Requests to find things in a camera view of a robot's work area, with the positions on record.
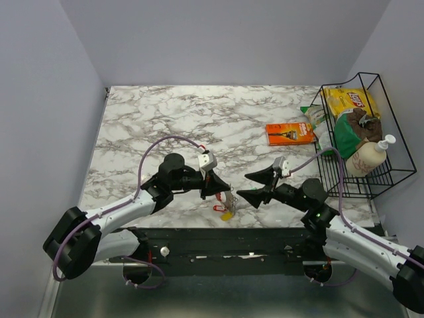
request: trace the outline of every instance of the pump bottle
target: pump bottle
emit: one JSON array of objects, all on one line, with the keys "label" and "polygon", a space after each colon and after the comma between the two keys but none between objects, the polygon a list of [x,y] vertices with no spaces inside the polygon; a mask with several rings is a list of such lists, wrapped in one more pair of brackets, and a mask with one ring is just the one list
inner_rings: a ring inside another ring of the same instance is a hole
[{"label": "pump bottle", "polygon": [[394,144],[396,138],[390,134],[379,142],[367,142],[358,149],[347,161],[346,169],[354,177],[364,177],[382,164],[386,158],[389,144]]}]

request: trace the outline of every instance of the white wall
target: white wall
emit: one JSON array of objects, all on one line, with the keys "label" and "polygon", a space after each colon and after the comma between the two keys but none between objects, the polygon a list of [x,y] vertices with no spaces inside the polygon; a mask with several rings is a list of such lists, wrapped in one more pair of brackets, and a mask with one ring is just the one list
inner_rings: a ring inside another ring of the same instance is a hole
[{"label": "white wall", "polygon": [[42,243],[78,202],[105,90],[57,0],[0,9],[0,316],[37,317]]},{"label": "white wall", "polygon": [[375,200],[384,225],[404,244],[424,246],[424,1],[393,0],[350,71],[377,72],[418,173]]},{"label": "white wall", "polygon": [[343,80],[389,0],[61,0],[107,85]]}]

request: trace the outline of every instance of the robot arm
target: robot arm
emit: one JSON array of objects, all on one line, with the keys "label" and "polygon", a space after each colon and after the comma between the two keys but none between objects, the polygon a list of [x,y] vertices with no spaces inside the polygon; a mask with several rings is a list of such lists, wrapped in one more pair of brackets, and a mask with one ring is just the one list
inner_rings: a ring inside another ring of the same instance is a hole
[{"label": "robot arm", "polygon": [[[78,207],[67,210],[46,239],[44,251],[52,260],[58,257],[58,267],[67,279],[78,277],[95,261],[140,254],[140,249],[145,247],[145,236],[136,229],[120,227],[163,209],[175,193],[198,189],[200,197],[205,199],[230,190],[214,173],[217,160],[211,152],[203,151],[197,158],[198,171],[186,166],[181,155],[169,154],[159,165],[158,173],[141,185],[136,197],[132,194],[86,212]],[[72,232],[71,239],[64,244]]]},{"label": "robot arm", "polygon": [[308,179],[300,188],[278,185],[279,179],[289,175],[287,160],[277,158],[269,168],[245,175],[264,184],[262,189],[237,194],[255,208],[276,199],[305,212],[301,221],[317,249],[372,276],[404,306],[424,313],[424,248],[408,249],[354,224],[325,204],[327,193],[318,179]]}]

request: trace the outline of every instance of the marble countertop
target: marble countertop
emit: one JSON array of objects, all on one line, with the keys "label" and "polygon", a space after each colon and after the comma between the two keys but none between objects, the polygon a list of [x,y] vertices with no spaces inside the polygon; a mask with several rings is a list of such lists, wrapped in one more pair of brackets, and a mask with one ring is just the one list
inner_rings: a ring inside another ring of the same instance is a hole
[{"label": "marble countertop", "polygon": [[[138,163],[144,151],[163,136],[186,136],[212,150],[214,171],[235,190],[260,187],[244,178],[284,155],[296,167],[314,155],[312,144],[268,146],[267,123],[307,121],[299,110],[309,105],[318,87],[307,86],[120,86],[112,87],[85,182],[82,209],[112,203],[136,187]],[[142,175],[157,172],[165,155],[177,152],[197,168],[197,152],[186,142],[167,140],[147,157]],[[287,179],[300,186],[319,177],[311,163]],[[327,203],[337,208],[337,198]],[[239,198],[237,214],[229,221],[213,210],[215,197],[205,201],[198,191],[176,195],[165,209],[134,220],[139,227],[302,227],[303,213],[277,201],[258,210]],[[343,211],[361,226],[373,226],[366,199],[345,199]]]}]

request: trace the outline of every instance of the yellow chip bag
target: yellow chip bag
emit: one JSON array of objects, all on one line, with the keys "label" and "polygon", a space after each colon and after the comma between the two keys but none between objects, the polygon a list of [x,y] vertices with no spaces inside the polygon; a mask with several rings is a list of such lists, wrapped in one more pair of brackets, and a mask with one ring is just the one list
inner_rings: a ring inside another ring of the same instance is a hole
[{"label": "yellow chip bag", "polygon": [[373,100],[371,94],[366,91],[368,100],[370,101],[368,105],[362,88],[324,88],[324,94],[327,104],[333,116],[336,118],[338,118],[343,111],[353,108],[361,108],[365,110],[368,115],[380,118],[380,112],[378,111],[376,102]]}]

